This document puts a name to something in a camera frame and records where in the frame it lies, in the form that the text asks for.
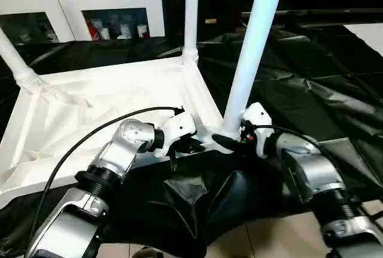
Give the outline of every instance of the white cabinet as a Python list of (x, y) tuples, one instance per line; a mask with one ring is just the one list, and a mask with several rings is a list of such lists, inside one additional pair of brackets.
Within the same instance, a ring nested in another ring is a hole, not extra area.
[(0, 27), (14, 44), (74, 40), (58, 0), (0, 0)]
[(165, 35), (162, 0), (59, 0), (76, 40), (92, 40), (86, 20), (111, 38), (123, 34), (129, 26), (131, 36), (138, 36), (138, 26), (147, 26), (148, 35)]
[(165, 35), (162, 0), (0, 0), (0, 28), (14, 44)]

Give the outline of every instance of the black plastic sheet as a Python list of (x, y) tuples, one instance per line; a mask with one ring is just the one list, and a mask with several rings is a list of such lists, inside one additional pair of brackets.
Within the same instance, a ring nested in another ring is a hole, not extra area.
[[(199, 69), (224, 113), (243, 35), (199, 43)], [(179, 55), (163, 38), (68, 43), (20, 49), (40, 74)], [(5, 66), (0, 88), (9, 116), (18, 89)], [(274, 29), (249, 104), (259, 101), (279, 126), (298, 130), (333, 153), (347, 185), (363, 200), (382, 196), (383, 58), (343, 27)], [(1, 126), (6, 126), (7, 117)], [(281, 196), (282, 179), (268, 162), (212, 151), (135, 169), (115, 194), (106, 242), (135, 242), (175, 256), (202, 257), (225, 231), (262, 217), (304, 211)], [(68, 187), (53, 189), (43, 220)], [(39, 193), (0, 211), (0, 256), (22, 254)]]

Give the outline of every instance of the white pipe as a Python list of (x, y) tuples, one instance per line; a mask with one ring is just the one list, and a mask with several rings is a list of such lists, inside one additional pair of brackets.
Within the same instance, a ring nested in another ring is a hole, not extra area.
[(183, 61), (198, 60), (197, 50), (198, 0), (185, 0), (185, 42)]
[(32, 68), (26, 65), (10, 40), (0, 28), (0, 56), (9, 66), (13, 77), (19, 86), (35, 84), (39, 82), (38, 75)]
[(223, 134), (239, 139), (247, 105), (279, 0), (254, 0), (223, 121)]

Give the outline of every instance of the tiled floor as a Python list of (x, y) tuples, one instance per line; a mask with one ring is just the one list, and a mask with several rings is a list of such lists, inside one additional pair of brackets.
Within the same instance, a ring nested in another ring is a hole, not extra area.
[[(380, 201), (364, 206), (369, 214), (383, 210)], [(104, 244), (98, 258), (131, 258), (141, 248), (135, 244)], [(326, 251), (314, 215), (304, 213), (239, 226), (212, 243), (206, 258), (325, 258)]]

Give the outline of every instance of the bottle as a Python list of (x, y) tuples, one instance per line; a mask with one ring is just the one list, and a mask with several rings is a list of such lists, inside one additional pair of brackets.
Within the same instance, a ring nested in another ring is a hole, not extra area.
[(93, 26), (90, 19), (86, 19), (86, 25), (88, 26), (92, 41), (99, 41), (100, 40), (100, 34), (98, 33), (98, 30), (96, 29), (96, 27)]

